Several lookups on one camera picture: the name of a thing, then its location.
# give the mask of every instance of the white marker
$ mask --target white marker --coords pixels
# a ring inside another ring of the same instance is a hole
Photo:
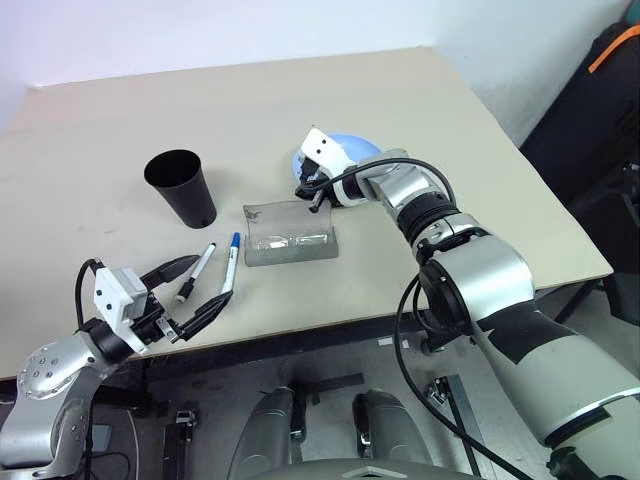
[[[202,269],[205,267],[205,265],[209,261],[209,258],[211,258],[211,255],[213,255],[213,252],[215,251],[215,249],[216,249],[216,244],[211,243],[207,247],[207,249],[204,251],[204,253],[200,257],[200,260],[198,260],[198,263],[196,263],[196,268],[193,269],[193,273],[191,273],[189,280],[184,282],[184,284],[182,285],[182,287],[180,287],[180,290],[176,294],[177,301],[179,301],[180,303],[184,303],[187,300],[187,298],[189,298],[189,295],[191,295],[191,291],[193,290],[193,285],[196,283],[196,279],[198,278],[198,275],[200,275],[200,272],[202,272]]]
[[[224,278],[224,284],[220,294],[230,292],[233,290],[233,277],[236,274],[236,264],[238,263],[238,249],[240,248],[240,234],[238,232],[233,234],[233,240],[231,240],[231,246],[229,247],[229,263],[227,264],[227,275]]]

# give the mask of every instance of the black cup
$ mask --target black cup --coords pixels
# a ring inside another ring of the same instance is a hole
[[[195,153],[189,150],[161,153],[147,163],[144,179],[188,227],[204,228],[216,219],[216,207]]]

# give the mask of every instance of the floor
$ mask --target floor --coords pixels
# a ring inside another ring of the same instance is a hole
[[[569,288],[549,295],[540,300],[540,306],[553,315],[571,293]],[[640,374],[640,329],[611,317],[604,293],[594,292],[568,325],[600,344],[627,369]],[[477,347],[460,338],[444,351],[425,356],[417,348],[419,338],[414,335],[409,341],[405,358],[419,384],[424,386],[437,376],[459,374],[485,443],[533,478],[552,478],[545,467],[549,451],[529,433]],[[308,436],[302,445],[305,460],[355,457],[351,401],[359,392],[382,388],[408,408],[436,465],[470,472],[460,441],[440,426],[406,387],[393,347],[369,340],[152,384],[156,397],[169,402],[170,413],[161,418],[135,419],[142,465],[139,478],[161,478],[163,425],[171,421],[176,409],[194,408],[198,412],[199,423],[188,449],[186,478],[224,479],[237,439],[262,396],[261,391],[287,384],[293,378],[314,382],[354,373],[363,374],[364,385],[321,393],[318,405],[309,404]],[[127,414],[102,407],[96,409],[95,417],[96,423],[113,425],[109,450],[127,454],[132,463],[128,478],[136,478],[136,449]],[[100,458],[94,466],[98,480],[125,478],[126,462],[122,457]],[[496,479],[511,478],[497,466],[493,472]]]

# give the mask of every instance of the orange strap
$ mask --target orange strap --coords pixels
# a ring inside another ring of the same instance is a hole
[[[631,37],[635,37],[636,35],[640,35],[640,24],[634,25],[631,28],[627,28],[618,38],[611,42],[611,45],[609,45],[607,49],[602,52],[598,58],[596,58],[596,61],[589,65],[589,73],[595,72],[600,64],[602,64],[602,62],[604,62],[616,48],[629,40]]]

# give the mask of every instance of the table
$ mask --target table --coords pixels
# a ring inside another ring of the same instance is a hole
[[[611,268],[495,119],[432,49],[167,72],[33,90],[0,137],[0,377],[75,329],[73,285],[88,257],[143,274],[208,242],[222,248],[189,302],[158,296],[183,322],[219,289],[243,204],[292,200],[291,157],[309,127],[403,147],[449,177],[462,211],[511,242],[538,288]],[[195,151],[218,208],[181,224],[142,171]],[[333,211],[336,259],[249,268],[224,312],[166,353],[361,320],[395,311],[416,264],[380,205]],[[92,279],[84,303],[93,310]]]

